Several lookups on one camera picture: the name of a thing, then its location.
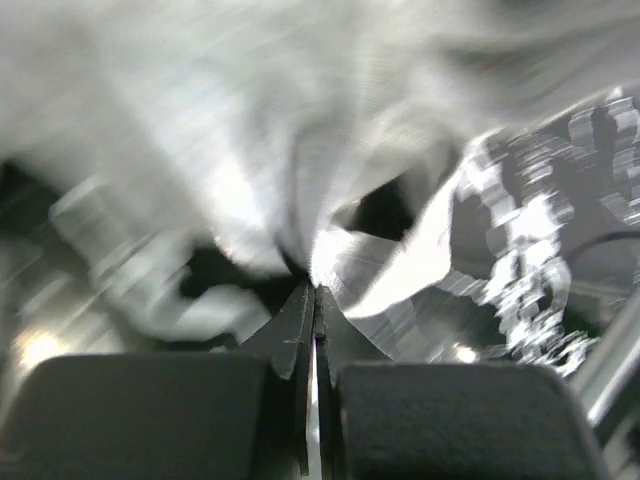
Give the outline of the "grey tank top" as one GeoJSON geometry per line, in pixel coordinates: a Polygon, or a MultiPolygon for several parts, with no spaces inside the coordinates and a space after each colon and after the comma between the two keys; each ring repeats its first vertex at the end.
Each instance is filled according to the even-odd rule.
{"type": "Polygon", "coordinates": [[[141,330],[200,339],[258,299],[217,287],[171,301],[167,235],[215,243],[256,275],[287,262],[369,318],[451,272],[453,201],[469,189],[507,231],[487,280],[506,348],[569,371],[589,340],[560,307],[518,319],[520,287],[569,290],[544,188],[503,192],[490,138],[628,78],[635,1],[5,1],[1,153],[97,219],[96,279],[141,330]]]}

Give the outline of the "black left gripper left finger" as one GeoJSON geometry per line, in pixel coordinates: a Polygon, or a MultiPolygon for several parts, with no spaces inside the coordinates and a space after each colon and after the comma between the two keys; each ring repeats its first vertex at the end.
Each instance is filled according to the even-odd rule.
{"type": "Polygon", "coordinates": [[[299,284],[266,326],[229,352],[44,361],[2,426],[2,477],[306,476],[314,300],[299,284]]]}

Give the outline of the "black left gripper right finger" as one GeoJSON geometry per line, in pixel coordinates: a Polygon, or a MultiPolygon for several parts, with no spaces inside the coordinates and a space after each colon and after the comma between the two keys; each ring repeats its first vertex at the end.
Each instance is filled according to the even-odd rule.
{"type": "Polygon", "coordinates": [[[599,442],[552,370],[394,363],[316,293],[326,479],[606,479],[599,442]]]}

